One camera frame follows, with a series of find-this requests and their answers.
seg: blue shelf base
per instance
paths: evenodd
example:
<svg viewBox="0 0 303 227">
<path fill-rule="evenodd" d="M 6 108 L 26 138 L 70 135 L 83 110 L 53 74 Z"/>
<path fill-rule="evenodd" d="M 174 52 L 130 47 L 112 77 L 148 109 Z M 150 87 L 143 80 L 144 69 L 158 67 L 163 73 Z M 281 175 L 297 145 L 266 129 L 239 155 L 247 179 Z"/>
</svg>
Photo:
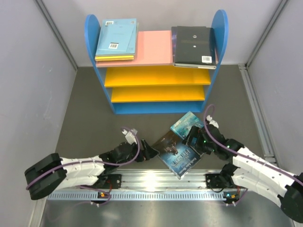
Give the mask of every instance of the blue shelf base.
<svg viewBox="0 0 303 227">
<path fill-rule="evenodd" d="M 116 114 L 171 114 L 201 112 L 203 101 L 194 102 L 148 102 L 148 103 L 113 103 Z"/>
</svg>

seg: pink shelf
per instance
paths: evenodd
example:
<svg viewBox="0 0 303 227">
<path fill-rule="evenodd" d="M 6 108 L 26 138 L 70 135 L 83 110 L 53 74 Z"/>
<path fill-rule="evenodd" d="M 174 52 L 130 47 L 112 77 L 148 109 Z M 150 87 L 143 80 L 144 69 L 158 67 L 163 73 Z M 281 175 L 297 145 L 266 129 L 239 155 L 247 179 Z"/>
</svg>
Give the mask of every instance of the pink shelf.
<svg viewBox="0 0 303 227">
<path fill-rule="evenodd" d="M 138 33 L 137 55 L 132 61 L 99 61 L 97 67 L 171 65 L 171 31 Z"/>
</svg>

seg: yellow shelf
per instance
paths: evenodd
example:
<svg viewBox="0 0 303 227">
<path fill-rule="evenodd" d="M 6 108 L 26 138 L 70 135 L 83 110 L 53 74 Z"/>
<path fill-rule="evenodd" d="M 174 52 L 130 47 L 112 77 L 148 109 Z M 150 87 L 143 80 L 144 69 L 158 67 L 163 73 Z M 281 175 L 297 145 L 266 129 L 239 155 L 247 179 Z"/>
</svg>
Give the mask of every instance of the yellow shelf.
<svg viewBox="0 0 303 227">
<path fill-rule="evenodd" d="M 203 86 L 114 87 L 112 103 L 203 101 Z"/>
<path fill-rule="evenodd" d="M 110 67 L 105 87 L 210 85 L 206 69 L 168 66 Z"/>
</svg>

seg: barcode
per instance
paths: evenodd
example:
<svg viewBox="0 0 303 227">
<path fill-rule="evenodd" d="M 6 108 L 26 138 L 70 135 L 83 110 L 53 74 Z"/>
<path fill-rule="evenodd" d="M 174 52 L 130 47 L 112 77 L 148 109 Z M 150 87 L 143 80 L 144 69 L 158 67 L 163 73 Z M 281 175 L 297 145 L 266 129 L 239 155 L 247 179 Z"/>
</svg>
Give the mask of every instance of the barcode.
<svg viewBox="0 0 303 227">
<path fill-rule="evenodd" d="M 113 23 L 114 23 L 113 21 L 107 21 L 107 22 L 105 22 L 105 26 L 112 25 Z"/>
<path fill-rule="evenodd" d="M 211 56 L 202 56 L 202 62 L 203 63 L 212 63 L 212 57 Z"/>
<path fill-rule="evenodd" d="M 118 43 L 110 43 L 108 48 L 109 49 L 117 49 L 118 45 L 119 45 Z"/>
</svg>

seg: gray wall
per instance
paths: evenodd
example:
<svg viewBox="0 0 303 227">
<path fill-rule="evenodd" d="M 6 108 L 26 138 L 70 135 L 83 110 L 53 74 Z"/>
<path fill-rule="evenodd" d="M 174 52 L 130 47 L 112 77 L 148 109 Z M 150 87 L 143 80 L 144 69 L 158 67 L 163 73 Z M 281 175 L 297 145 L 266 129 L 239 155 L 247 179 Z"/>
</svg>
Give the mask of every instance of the gray wall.
<svg viewBox="0 0 303 227">
<path fill-rule="evenodd" d="M 137 18 L 140 31 L 171 26 L 211 26 L 218 9 L 227 12 L 230 36 L 223 64 L 246 63 L 279 0 L 43 0 L 78 66 L 91 66 L 84 43 L 88 14 Z"/>
<path fill-rule="evenodd" d="M 276 155 L 303 172 L 303 1 L 291 0 L 249 68 Z"/>
<path fill-rule="evenodd" d="M 33 0 L 0 3 L 0 226 L 27 226 L 24 171 L 54 152 L 75 71 Z"/>
</svg>

